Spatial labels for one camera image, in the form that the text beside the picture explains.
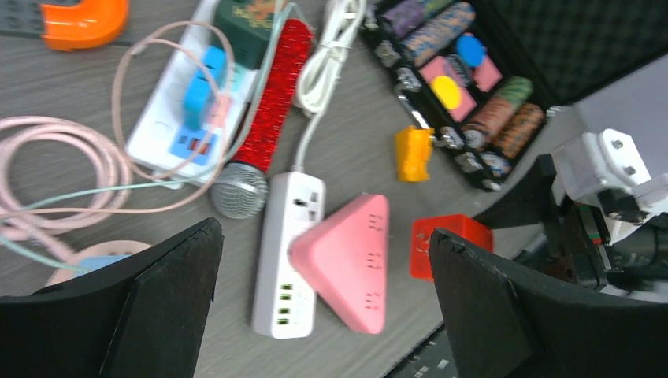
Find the blue plug adapter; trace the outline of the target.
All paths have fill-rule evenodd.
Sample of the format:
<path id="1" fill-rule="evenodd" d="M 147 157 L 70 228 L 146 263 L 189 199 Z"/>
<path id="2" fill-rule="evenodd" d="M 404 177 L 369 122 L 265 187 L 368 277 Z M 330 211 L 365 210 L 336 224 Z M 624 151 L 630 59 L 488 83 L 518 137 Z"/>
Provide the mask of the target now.
<path id="1" fill-rule="evenodd" d="M 202 63 L 209 69 L 216 85 L 225 78 L 226 54 L 216 46 L 209 46 Z M 199 130 L 209 116 L 214 101 L 214 92 L 201 69 L 196 69 L 183 98 L 184 126 Z"/>

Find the white multicolour power strip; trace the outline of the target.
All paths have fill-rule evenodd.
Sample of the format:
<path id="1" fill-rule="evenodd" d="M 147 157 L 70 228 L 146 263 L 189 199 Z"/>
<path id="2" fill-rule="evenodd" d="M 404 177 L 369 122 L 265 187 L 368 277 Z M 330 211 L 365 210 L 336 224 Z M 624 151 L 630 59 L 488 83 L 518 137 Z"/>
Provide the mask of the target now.
<path id="1" fill-rule="evenodd" d="M 200 2 L 192 20 L 205 21 L 213 25 L 213 13 L 218 2 Z M 191 35 L 194 38 L 182 42 L 183 33 L 180 44 L 198 55 L 201 61 L 209 46 L 216 46 L 225 51 L 215 34 L 207 28 L 194 26 L 191 30 L 195 32 Z M 262 61 L 259 69 L 251 70 L 237 65 L 234 53 L 233 57 L 234 73 L 227 105 L 216 101 L 214 95 L 209 116 L 199 130 L 191 130 L 182 125 L 174 132 L 166 125 L 145 120 L 136 132 L 139 120 L 137 121 L 127 141 L 126 150 L 133 162 L 152 169 L 153 176 L 163 176 L 176 165 L 180 165 L 193 152 L 197 153 L 190 164 L 179 170 L 176 175 L 155 180 L 163 183 L 160 186 L 177 190 L 189 183 L 201 187 L 213 176 L 215 166 L 220 163 L 219 157 L 226 154 L 234 155 L 243 145 L 252 123 L 251 119 L 247 118 L 247 112 L 254 107 L 255 99 L 260 92 L 256 83 L 263 79 L 262 69 L 265 63 Z M 169 107 L 170 110 L 176 111 L 176 121 L 184 120 L 183 98 L 196 69 L 198 67 L 189 57 L 175 50 L 154 89 L 154 91 L 157 88 L 166 89 L 166 95 L 161 91 L 158 92 L 158 99 L 167 99 L 173 104 Z"/>

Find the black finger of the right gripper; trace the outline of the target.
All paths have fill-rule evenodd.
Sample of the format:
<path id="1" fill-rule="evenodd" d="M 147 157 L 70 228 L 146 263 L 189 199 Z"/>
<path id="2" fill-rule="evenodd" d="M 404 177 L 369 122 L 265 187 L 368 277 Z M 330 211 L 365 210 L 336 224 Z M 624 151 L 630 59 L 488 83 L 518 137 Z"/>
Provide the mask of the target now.
<path id="1" fill-rule="evenodd" d="M 558 246 L 559 207 L 552 192 L 556 175 L 551 155 L 541 154 L 513 188 L 474 220 L 492 230 L 539 224 L 548 243 Z"/>

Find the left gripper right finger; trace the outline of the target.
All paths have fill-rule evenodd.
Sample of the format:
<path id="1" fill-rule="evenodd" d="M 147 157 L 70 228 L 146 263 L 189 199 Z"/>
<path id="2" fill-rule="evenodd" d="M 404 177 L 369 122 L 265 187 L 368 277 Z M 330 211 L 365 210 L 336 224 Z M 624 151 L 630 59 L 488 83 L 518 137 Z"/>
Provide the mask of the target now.
<path id="1" fill-rule="evenodd" d="M 431 253 L 461 377 L 666 376 L 666 304 L 584 289 L 466 240 Z"/>

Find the dark green cube adapter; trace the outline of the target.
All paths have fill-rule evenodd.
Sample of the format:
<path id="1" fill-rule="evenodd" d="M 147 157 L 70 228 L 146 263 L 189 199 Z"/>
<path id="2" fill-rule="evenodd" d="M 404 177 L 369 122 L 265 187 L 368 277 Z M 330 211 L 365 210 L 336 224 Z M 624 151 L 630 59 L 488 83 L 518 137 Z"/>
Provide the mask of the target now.
<path id="1" fill-rule="evenodd" d="M 228 38 L 237 65 L 259 69 L 269 43 L 276 2 L 273 0 L 220 0 L 213 25 Z"/>

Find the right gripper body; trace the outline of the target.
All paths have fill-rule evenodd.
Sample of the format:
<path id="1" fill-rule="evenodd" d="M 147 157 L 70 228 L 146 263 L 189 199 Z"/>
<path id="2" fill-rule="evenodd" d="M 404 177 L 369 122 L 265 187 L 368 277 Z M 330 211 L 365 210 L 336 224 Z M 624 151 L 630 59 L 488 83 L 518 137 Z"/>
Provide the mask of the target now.
<path id="1" fill-rule="evenodd" d="M 609 244 L 603 215 L 593 206 L 568 203 L 555 228 L 544 226 L 514 261 L 556 279 L 601 291 L 608 284 L 626 291 L 667 280 L 667 217 L 651 220 Z"/>

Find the pink triangular socket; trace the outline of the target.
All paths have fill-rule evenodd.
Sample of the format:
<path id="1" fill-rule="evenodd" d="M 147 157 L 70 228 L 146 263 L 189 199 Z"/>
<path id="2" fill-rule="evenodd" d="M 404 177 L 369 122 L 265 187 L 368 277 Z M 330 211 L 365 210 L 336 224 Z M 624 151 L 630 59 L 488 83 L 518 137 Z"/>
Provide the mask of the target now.
<path id="1" fill-rule="evenodd" d="M 376 335 L 386 317 L 390 207 L 361 195 L 292 244 L 291 263 L 352 331 Z"/>

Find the pink round socket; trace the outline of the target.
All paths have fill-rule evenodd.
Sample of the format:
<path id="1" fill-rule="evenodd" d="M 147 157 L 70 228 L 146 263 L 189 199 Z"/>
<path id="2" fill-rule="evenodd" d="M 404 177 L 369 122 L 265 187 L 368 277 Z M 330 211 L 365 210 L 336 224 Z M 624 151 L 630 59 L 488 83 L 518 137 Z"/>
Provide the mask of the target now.
<path id="1" fill-rule="evenodd" d="M 45 286 L 60 284 L 90 271 L 104 268 L 150 247 L 152 247 L 151 244 L 135 240 L 114 240 L 89 246 L 62 260 L 67 265 L 83 269 L 82 272 L 71 269 L 57 269 L 50 276 Z"/>

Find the red cube adapter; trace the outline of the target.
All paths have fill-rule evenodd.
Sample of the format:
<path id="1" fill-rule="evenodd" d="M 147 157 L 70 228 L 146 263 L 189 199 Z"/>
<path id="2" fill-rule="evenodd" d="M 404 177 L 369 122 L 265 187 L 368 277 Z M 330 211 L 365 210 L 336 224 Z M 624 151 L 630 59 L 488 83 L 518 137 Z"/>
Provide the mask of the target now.
<path id="1" fill-rule="evenodd" d="M 452 252 L 464 240 L 494 254 L 493 231 L 471 217 L 451 214 L 415 220 L 410 237 L 410 275 L 433 282 L 431 251 Z"/>

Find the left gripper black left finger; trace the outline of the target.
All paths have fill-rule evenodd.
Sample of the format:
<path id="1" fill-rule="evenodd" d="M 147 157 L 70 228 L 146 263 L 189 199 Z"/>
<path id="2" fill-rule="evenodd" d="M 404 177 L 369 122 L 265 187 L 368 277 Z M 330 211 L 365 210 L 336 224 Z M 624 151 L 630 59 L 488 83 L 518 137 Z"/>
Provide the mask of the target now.
<path id="1" fill-rule="evenodd" d="M 2 297 L 2 376 L 193 376 L 223 246 L 210 217 L 104 268 Z"/>

